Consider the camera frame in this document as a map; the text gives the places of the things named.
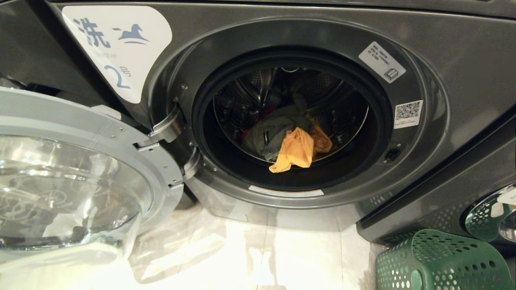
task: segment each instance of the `white label sticker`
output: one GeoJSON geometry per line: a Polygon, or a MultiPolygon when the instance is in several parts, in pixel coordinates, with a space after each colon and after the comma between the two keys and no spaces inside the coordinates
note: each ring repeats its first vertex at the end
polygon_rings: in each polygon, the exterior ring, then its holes
{"type": "Polygon", "coordinates": [[[148,6],[66,6],[68,29],[113,90],[138,104],[147,75],[172,41],[167,20],[148,6]]]}
{"type": "Polygon", "coordinates": [[[271,190],[267,188],[261,188],[254,185],[249,186],[249,190],[259,192],[261,194],[266,194],[270,196],[277,197],[316,197],[324,195],[324,192],[320,189],[318,190],[310,190],[310,191],[277,191],[271,190]]]}
{"type": "Polygon", "coordinates": [[[498,202],[516,205],[516,188],[499,196],[498,202]]]}
{"type": "Polygon", "coordinates": [[[373,41],[362,51],[358,58],[365,62],[366,65],[372,68],[389,84],[407,71],[376,41],[373,41]]]}
{"type": "Polygon", "coordinates": [[[419,125],[423,100],[396,105],[394,129],[419,125]]]}

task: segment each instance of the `white floor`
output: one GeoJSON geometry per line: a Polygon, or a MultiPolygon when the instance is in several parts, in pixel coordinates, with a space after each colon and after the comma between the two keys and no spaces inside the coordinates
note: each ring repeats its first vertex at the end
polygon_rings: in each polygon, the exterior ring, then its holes
{"type": "Polygon", "coordinates": [[[128,262],[94,289],[373,290],[381,251],[355,226],[287,230],[215,217],[196,205],[140,235],[128,262]]]}

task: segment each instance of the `washing machine door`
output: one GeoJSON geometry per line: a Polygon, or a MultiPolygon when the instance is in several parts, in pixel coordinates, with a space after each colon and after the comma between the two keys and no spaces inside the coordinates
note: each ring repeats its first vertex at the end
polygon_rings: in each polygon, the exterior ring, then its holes
{"type": "Polygon", "coordinates": [[[126,257],[177,206],[183,172],[152,137],[39,93],[0,88],[0,103],[0,266],[80,245],[126,257]]]}

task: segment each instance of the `qr code sticker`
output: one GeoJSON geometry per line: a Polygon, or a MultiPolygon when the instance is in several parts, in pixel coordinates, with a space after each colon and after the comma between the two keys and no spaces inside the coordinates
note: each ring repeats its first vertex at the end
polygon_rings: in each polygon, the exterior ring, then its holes
{"type": "Polygon", "coordinates": [[[396,120],[419,116],[420,105],[420,102],[413,102],[405,105],[400,105],[396,108],[396,120]]]}
{"type": "Polygon", "coordinates": [[[422,107],[422,100],[397,105],[394,114],[394,129],[419,125],[422,107]]]}

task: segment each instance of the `washing machine drum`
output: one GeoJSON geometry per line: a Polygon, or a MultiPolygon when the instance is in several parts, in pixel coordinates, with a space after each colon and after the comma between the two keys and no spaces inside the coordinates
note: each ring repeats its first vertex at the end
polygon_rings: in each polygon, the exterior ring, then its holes
{"type": "MultiPolygon", "coordinates": [[[[284,191],[339,184],[376,162],[390,141],[390,102],[378,82],[352,61],[272,51],[234,61],[206,83],[209,89],[205,86],[197,95],[192,121],[201,152],[215,166],[250,184],[284,191]],[[261,152],[276,136],[255,126],[299,99],[306,107],[300,117],[320,126],[332,147],[314,155],[309,168],[292,166],[287,172],[271,173],[268,167],[275,158],[261,152]],[[248,136],[261,131],[266,132],[262,138],[248,136]]],[[[275,141],[279,149],[281,143],[275,141]]]]}
{"type": "Polygon", "coordinates": [[[159,144],[134,146],[148,139],[135,128],[23,90],[0,88],[0,103],[0,264],[91,243],[128,255],[179,202],[179,167],[159,144]]]}

